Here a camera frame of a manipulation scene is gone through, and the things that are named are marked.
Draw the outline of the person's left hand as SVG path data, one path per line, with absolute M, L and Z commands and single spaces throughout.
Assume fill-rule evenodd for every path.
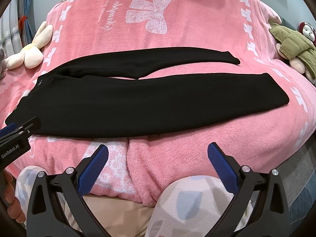
M 3 170 L 3 172 L 6 182 L 6 187 L 4 189 L 4 198 L 8 203 L 7 213 L 11 219 L 14 219 L 19 224 L 23 224 L 26 221 L 26 216 L 21 209 L 19 200 L 15 197 L 15 191 L 13 186 L 11 185 L 13 177 L 6 170 Z

